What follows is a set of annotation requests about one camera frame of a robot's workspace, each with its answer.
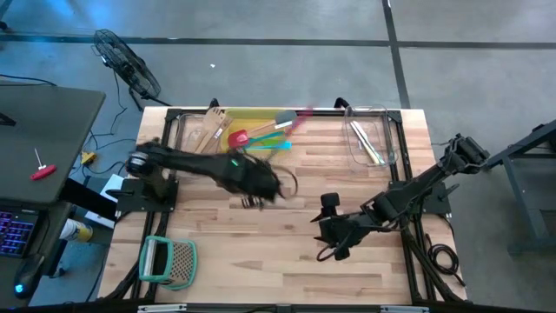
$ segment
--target electric fan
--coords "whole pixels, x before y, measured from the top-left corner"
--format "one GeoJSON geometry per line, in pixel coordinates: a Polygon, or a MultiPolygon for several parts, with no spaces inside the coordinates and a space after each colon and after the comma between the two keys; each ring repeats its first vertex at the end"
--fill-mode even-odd
{"type": "Polygon", "coordinates": [[[158,100],[160,84],[150,72],[140,57],[111,30],[97,30],[94,36],[95,48],[104,65],[108,66],[129,86],[129,94],[136,102],[137,108],[142,107],[133,95],[133,90],[142,99],[153,100],[160,104],[171,106],[158,100]]]}

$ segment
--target wooden table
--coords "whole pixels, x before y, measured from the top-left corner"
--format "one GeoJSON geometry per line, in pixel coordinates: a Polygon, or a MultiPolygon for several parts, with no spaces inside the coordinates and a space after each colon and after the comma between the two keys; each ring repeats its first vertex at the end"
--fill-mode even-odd
{"type": "MultiPolygon", "coordinates": [[[[166,110],[145,108],[138,143],[162,135],[166,110]]],[[[412,171],[417,176],[435,163],[425,114],[423,110],[402,110],[401,115],[412,171]]],[[[186,134],[199,125],[199,119],[188,117],[188,121],[186,134]]],[[[239,197],[216,187],[210,178],[179,173],[180,191],[167,237],[195,241],[198,269],[191,287],[181,291],[158,288],[156,301],[411,303],[397,232],[371,233],[351,249],[351,257],[344,261],[315,260],[323,243],[313,239],[319,229],[309,221],[320,212],[320,195],[338,192],[339,213],[357,211],[361,203],[384,190],[391,179],[388,168],[350,170],[342,125],[340,117],[312,117],[300,126],[291,137],[292,151],[273,161],[288,166],[297,175],[298,197],[278,201],[263,211],[243,209],[239,197]]],[[[187,135],[183,136],[184,141],[187,139],[187,135]]],[[[137,259],[144,220],[144,213],[132,213],[116,226],[99,296],[110,293],[137,259]]],[[[434,243],[455,248],[443,220],[425,215],[422,223],[434,243]]],[[[414,262],[420,292],[426,296],[422,271],[415,258],[414,262]]],[[[443,278],[458,296],[466,297],[453,276],[443,278]]]]}

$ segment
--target concrete floor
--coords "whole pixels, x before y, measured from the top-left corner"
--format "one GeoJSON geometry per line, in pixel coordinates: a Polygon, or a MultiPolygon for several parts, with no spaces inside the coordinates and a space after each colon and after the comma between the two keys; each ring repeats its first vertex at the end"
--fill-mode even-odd
{"type": "MultiPolygon", "coordinates": [[[[390,3],[399,40],[556,42],[553,1],[390,3]]],[[[19,0],[2,19],[15,31],[34,35],[90,35],[108,28],[129,37],[388,40],[380,0],[19,0]]],[[[0,73],[106,92],[93,131],[107,131],[119,111],[116,86],[111,70],[102,66],[89,44],[3,42],[0,47],[0,73]]],[[[176,105],[208,105],[217,97],[222,104],[237,106],[328,107],[336,97],[345,97],[356,104],[401,106],[388,47],[131,48],[159,80],[161,99],[176,105]]],[[[411,107],[425,110],[433,142],[461,132],[495,153],[556,117],[556,50],[400,49],[400,56],[411,107]]],[[[116,135],[100,139],[100,144],[136,135],[141,114],[126,88],[121,99],[129,109],[116,135]]],[[[123,142],[100,150],[96,170],[123,160],[132,147],[132,142],[123,142]]],[[[434,148],[439,157],[442,148],[434,148]]],[[[74,178],[83,180],[80,172],[74,178]]],[[[453,225],[470,300],[553,310],[556,257],[511,258],[506,253],[509,243],[524,240],[526,226],[505,173],[495,169],[450,180],[456,182],[461,187],[451,195],[453,225]]],[[[56,280],[43,279],[33,304],[83,301],[103,261],[88,256],[102,250],[71,246],[63,261],[76,270],[56,280]]]]}

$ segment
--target black stand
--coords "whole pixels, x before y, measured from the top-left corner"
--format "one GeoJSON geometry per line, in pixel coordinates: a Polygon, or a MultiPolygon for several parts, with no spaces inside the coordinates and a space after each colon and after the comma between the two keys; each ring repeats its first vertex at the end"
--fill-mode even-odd
{"type": "Polygon", "coordinates": [[[523,188],[520,186],[515,174],[513,159],[549,159],[556,158],[555,153],[527,153],[542,143],[549,142],[553,145],[556,138],[556,120],[540,125],[533,129],[533,132],[527,137],[519,140],[506,150],[491,157],[485,165],[484,170],[490,170],[496,165],[504,165],[507,177],[512,185],[512,191],[518,202],[521,212],[525,220],[528,221],[531,238],[524,243],[515,243],[507,247],[510,255],[518,255],[522,252],[532,250],[544,250],[547,248],[556,248],[556,237],[550,236],[546,228],[546,222],[542,216],[542,210],[538,208],[530,208],[526,204],[523,196],[523,188]]]}
{"type": "Polygon", "coordinates": [[[116,203],[101,196],[93,190],[81,185],[75,180],[68,178],[60,192],[59,200],[78,205],[86,210],[116,220],[116,203]]]}
{"type": "Polygon", "coordinates": [[[168,181],[168,196],[155,201],[154,192],[143,180],[126,178],[121,190],[108,190],[107,193],[118,199],[117,208],[121,212],[170,212],[174,210],[178,181],[168,181]]]}

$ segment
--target rgb keyboard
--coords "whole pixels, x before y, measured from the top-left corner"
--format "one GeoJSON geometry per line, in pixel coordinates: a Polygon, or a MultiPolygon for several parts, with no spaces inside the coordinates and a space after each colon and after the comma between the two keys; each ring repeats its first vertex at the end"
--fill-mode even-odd
{"type": "Polygon", "coordinates": [[[0,256],[24,257],[37,220],[33,210],[0,207],[0,256]]]}

